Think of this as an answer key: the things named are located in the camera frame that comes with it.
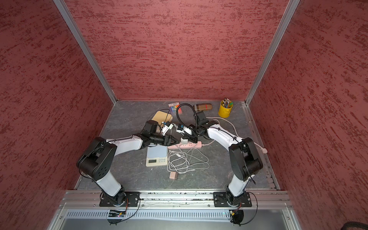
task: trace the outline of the aluminum frame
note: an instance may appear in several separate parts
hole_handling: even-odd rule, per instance
[[[254,83],[248,93],[247,98],[245,99],[245,103],[247,105],[250,104],[262,78],[263,75],[265,74],[268,65],[270,64],[272,57],[282,39],[282,36],[284,35],[287,26],[289,25],[289,22],[291,20],[291,18],[293,17],[293,14],[295,12],[295,9],[297,8],[299,4],[299,0],[290,0],[289,3],[286,6],[285,12],[280,20],[279,26],[275,32],[275,35],[273,36],[273,39],[271,41],[270,47],[267,50],[265,59],[262,62],[261,67],[259,68],[258,74],[255,77]]]
[[[245,114],[245,118],[248,121],[249,128],[250,128],[250,130],[252,132],[252,138],[253,138],[254,142],[256,142],[260,146],[264,147],[263,142],[262,142],[262,139],[261,139],[261,136],[259,135],[257,126],[256,126],[256,124],[254,122],[253,115],[252,115],[252,112],[251,112],[249,106],[244,102],[242,104],[242,107],[243,107],[243,111],[244,111],[244,114]],[[271,166],[271,162],[270,162],[270,160],[268,158],[268,155],[267,154],[263,154],[261,152],[259,153],[259,155],[260,155],[261,160],[262,160],[262,162],[264,164],[263,169],[266,170],[266,173],[268,175],[270,175],[270,180],[273,181],[276,190],[280,190],[281,188],[279,186],[279,183],[277,182],[275,173],[273,172],[273,169],[272,169],[272,166]]]
[[[74,38],[77,40],[79,46],[81,47],[84,55],[86,56],[87,60],[89,61],[90,65],[92,66],[93,70],[95,71],[98,79],[100,80],[102,86],[104,87],[105,91],[109,95],[113,104],[116,103],[117,98],[110,87],[109,83],[107,82],[101,68],[99,67],[95,57],[92,54],[92,51],[88,47],[86,41],[83,38],[82,33],[80,32],[76,22],[73,19],[67,5],[65,4],[64,0],[53,0],[57,9],[59,10],[60,14],[64,18],[64,21],[68,25],[70,31],[74,35]]]
[[[229,210],[227,208],[215,207],[213,203],[213,192],[224,192],[224,190],[130,190],[140,192],[140,210]],[[254,193],[258,200],[258,209],[283,210],[287,225],[294,226],[294,218],[291,214],[293,206],[287,191],[248,190]],[[68,210],[89,209],[109,210],[108,207],[100,207],[100,190],[67,190],[59,209],[54,217],[54,222],[48,230],[59,230]]]

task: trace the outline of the digital kitchen scale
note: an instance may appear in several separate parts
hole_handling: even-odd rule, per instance
[[[167,146],[156,145],[147,147],[146,166],[165,166],[167,165]]]

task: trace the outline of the white robotic arm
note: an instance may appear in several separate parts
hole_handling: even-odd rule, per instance
[[[108,195],[113,205],[121,206],[125,200],[124,188],[116,181],[110,171],[114,156],[145,148],[151,143],[164,146],[179,143],[171,135],[156,134],[156,125],[158,125],[156,123],[153,123],[153,121],[146,122],[141,133],[129,138],[95,138],[78,161],[78,169],[95,181],[102,191]],[[226,188],[226,198],[230,205],[238,205],[249,180],[252,180],[254,174],[263,167],[258,151],[252,139],[237,137],[223,129],[215,121],[203,121],[201,127],[203,128],[202,131],[205,131],[201,131],[202,135],[216,140],[229,151],[234,176]]]

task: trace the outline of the black mounting plate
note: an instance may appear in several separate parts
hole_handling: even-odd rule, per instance
[[[226,201],[226,192],[214,192],[213,202],[215,207],[231,207]],[[241,199],[241,206],[249,208],[252,206],[252,201],[250,200],[249,193],[246,192]]]
[[[127,192],[125,194],[128,198],[128,207],[137,207],[139,202],[139,192]],[[108,199],[105,198],[105,194],[102,195],[100,201],[100,207],[114,207],[119,208],[111,204]]]

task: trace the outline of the ventilation grille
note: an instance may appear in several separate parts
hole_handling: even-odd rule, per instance
[[[69,209],[66,219],[106,219],[108,210]]]
[[[93,209],[70,209],[66,215],[68,219],[126,219],[135,213],[136,209],[127,211],[124,217],[108,217],[108,210]],[[141,210],[131,219],[170,219],[170,220],[211,220],[211,221],[229,221],[229,210],[165,210],[149,209]]]

